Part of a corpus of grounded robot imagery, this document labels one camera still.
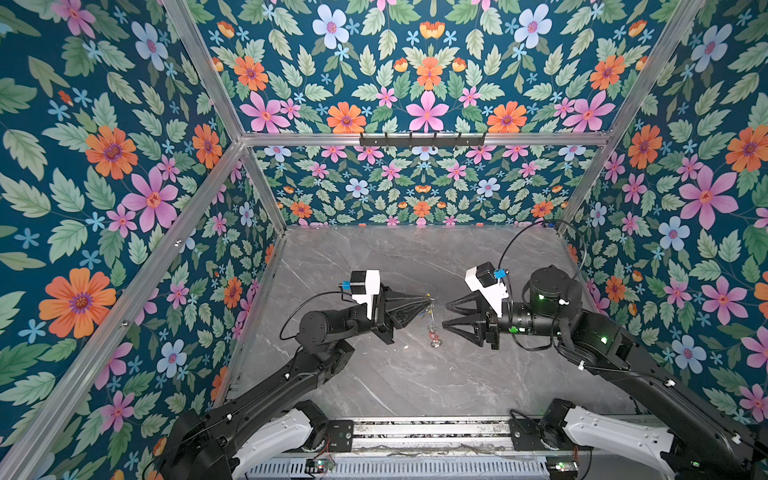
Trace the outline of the white ventilation grille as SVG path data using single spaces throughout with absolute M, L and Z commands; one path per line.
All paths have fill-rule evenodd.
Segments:
M 538 458 L 499 457 L 336 457 L 316 460 L 274 458 L 239 479 L 548 479 Z

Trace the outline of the large black yellow keyring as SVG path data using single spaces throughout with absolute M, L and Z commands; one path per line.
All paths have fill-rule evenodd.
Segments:
M 430 346 L 432 348 L 439 348 L 442 344 L 442 340 L 437 331 L 437 325 L 436 325 L 435 316 L 434 316 L 435 301 L 430 295 L 427 295 L 427 299 L 429 300 L 429 304 L 425 308 L 423 315 L 427 320 L 427 331 L 428 331 Z

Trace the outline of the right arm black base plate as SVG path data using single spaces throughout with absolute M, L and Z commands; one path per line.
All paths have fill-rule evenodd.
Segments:
M 590 446 L 582 446 L 571 441 L 565 433 L 558 428 L 545 424 L 541 425 L 538 419 L 533 419 L 516 410 L 510 411 L 508 421 L 510 439 L 516 451 L 575 451 L 591 452 Z

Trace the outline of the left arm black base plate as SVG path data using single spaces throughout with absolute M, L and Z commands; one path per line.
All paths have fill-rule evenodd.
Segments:
M 329 420 L 313 426 L 310 435 L 300 447 L 304 452 L 329 451 L 348 453 L 352 451 L 355 423 L 352 420 Z

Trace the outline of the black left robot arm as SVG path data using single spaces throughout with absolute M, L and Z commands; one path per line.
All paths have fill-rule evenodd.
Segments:
M 158 479 L 240 479 L 285 451 L 325 447 L 329 420 L 307 394 L 346 367 L 354 353 L 350 339 L 373 334 L 390 345 L 395 330 L 432 305 L 429 296 L 383 286 L 346 309 L 305 313 L 293 337 L 298 343 L 294 356 L 207 414 L 181 414 L 152 463 L 152 474 Z

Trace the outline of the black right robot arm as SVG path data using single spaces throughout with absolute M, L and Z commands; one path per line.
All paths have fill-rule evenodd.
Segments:
M 582 285 L 554 265 L 534 271 L 513 300 L 507 273 L 489 262 L 466 272 L 469 294 L 447 304 L 444 330 L 497 350 L 504 334 L 540 336 L 579 370 L 616 385 L 660 421 L 644 427 L 553 400 L 551 435 L 651 467 L 669 479 L 764 479 L 767 430 L 718 411 L 670 374 L 626 328 L 582 307 Z

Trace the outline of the black wall hook rack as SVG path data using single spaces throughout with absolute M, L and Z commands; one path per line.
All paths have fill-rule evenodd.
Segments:
M 485 144 L 485 134 L 464 134 L 464 133 L 381 133 L 381 134 L 361 134 L 358 137 L 358 143 L 363 147 L 475 147 Z

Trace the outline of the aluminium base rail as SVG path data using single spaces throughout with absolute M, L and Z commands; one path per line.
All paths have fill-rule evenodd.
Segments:
M 516 451 L 510 416 L 390 416 L 343 418 L 355 423 L 350 454 L 438 456 L 566 456 L 574 451 Z

